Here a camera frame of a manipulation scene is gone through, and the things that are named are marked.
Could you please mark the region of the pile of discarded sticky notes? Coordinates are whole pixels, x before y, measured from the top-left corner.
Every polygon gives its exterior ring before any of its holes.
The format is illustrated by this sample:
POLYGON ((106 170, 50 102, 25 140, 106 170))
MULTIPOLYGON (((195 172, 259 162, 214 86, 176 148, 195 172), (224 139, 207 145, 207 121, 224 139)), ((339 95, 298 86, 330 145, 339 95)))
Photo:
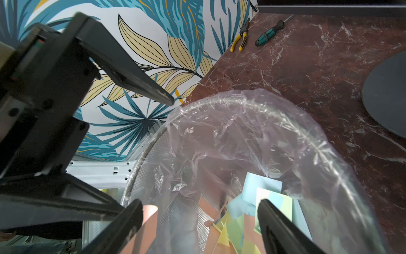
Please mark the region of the pile of discarded sticky notes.
POLYGON ((282 194, 282 182, 247 173, 242 193, 229 198, 216 209, 204 198, 199 208, 208 216, 205 254, 264 254, 257 209, 261 199, 268 199, 302 233, 310 237, 308 224, 298 200, 282 194))

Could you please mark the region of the green handled screwdriver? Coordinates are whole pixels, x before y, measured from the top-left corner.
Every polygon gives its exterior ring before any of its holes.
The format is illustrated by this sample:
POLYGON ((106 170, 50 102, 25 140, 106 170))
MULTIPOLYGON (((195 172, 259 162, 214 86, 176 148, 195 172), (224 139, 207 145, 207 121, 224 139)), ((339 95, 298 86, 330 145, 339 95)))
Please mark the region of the green handled screwdriver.
POLYGON ((257 47, 260 47, 268 43, 279 31, 284 29, 285 23, 289 21, 293 16, 294 16, 293 14, 290 15, 284 21, 279 20, 275 26, 273 26, 271 29, 267 30, 267 32, 259 36, 259 38, 255 41, 255 45, 257 47))

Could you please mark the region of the yellow handled pliers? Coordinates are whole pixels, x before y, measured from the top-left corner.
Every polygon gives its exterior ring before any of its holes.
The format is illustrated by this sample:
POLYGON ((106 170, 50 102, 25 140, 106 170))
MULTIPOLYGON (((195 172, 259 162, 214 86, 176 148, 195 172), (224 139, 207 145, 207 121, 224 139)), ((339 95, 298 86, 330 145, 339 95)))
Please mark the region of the yellow handled pliers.
POLYGON ((243 24, 240 33, 238 34, 238 36, 235 38, 235 40, 233 41, 230 51, 234 52, 236 49, 236 45, 237 43, 242 39, 242 43, 239 46, 239 51, 243 51, 246 44, 247 44, 247 32, 248 32, 248 28, 249 28, 249 23, 250 23, 250 18, 247 19, 247 21, 243 24))

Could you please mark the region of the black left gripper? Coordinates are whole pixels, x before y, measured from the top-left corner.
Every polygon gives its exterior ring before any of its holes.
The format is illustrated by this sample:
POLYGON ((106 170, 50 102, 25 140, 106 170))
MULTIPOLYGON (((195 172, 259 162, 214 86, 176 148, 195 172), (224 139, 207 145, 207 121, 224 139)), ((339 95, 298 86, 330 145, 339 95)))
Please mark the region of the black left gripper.
POLYGON ((78 25, 33 29, 1 68, 1 177, 63 173, 89 125, 75 118, 98 69, 78 25))

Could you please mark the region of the small pink sticky strip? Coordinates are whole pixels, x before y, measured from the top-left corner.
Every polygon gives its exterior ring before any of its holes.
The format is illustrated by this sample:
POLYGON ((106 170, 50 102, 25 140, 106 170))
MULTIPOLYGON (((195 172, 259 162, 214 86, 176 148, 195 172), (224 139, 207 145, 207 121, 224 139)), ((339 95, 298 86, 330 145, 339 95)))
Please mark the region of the small pink sticky strip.
POLYGON ((156 237, 157 223, 158 207, 155 205, 144 205, 142 226, 120 254, 146 254, 156 237))

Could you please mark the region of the clear plastic lined waste bin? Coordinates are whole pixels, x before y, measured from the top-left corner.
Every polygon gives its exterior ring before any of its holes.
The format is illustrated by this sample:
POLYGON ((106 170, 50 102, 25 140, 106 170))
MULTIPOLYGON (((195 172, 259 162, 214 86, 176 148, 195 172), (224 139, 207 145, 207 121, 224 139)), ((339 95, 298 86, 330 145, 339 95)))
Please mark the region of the clear plastic lined waste bin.
POLYGON ((321 126, 263 90, 228 91, 173 110, 145 146, 122 204, 158 208, 150 254, 202 254, 225 225, 242 248, 257 193, 292 199, 292 221, 327 254, 387 254, 389 246, 354 170, 321 126))

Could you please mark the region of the grey round monitor stand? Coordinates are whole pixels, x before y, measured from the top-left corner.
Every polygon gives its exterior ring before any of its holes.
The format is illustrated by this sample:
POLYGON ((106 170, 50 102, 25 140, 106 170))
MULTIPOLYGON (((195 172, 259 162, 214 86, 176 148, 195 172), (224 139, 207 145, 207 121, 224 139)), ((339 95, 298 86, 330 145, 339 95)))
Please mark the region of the grey round monitor stand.
POLYGON ((406 52, 399 52, 377 65, 362 89, 368 114, 390 132, 406 137, 406 52))

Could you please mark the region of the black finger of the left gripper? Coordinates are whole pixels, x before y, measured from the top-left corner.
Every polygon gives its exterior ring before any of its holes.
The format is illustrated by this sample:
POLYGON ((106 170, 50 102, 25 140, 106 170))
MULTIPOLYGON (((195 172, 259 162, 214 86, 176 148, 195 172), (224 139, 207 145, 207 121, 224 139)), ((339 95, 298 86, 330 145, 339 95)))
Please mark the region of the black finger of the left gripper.
POLYGON ((79 45, 116 85, 156 102, 174 105, 172 95, 140 69, 103 24, 80 12, 71 24, 79 25, 75 32, 79 45))
POLYGON ((1 229, 73 221, 111 221, 123 207, 70 174, 1 183, 1 229))

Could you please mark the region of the black computer monitor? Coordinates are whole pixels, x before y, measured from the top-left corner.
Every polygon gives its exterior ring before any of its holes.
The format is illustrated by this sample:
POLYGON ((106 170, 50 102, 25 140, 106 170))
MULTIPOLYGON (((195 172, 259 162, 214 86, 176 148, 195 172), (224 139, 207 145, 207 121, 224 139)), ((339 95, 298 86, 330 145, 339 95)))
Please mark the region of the black computer monitor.
POLYGON ((261 13, 405 18, 405 0, 258 0, 261 13))

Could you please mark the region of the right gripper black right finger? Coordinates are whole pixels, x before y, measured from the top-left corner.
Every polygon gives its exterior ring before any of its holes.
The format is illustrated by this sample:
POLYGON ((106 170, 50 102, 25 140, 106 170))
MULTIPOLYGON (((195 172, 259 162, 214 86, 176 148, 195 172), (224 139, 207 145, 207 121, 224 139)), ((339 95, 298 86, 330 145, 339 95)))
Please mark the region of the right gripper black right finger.
POLYGON ((259 203, 258 220, 267 254, 324 254, 269 200, 259 203))

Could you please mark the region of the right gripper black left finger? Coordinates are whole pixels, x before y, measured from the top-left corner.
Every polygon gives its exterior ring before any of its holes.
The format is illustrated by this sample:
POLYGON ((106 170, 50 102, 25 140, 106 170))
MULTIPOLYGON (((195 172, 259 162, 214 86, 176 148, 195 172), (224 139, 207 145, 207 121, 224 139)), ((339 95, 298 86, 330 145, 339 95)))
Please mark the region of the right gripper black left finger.
POLYGON ((81 254, 118 254, 130 233, 137 233, 142 223, 143 204, 135 200, 81 254))

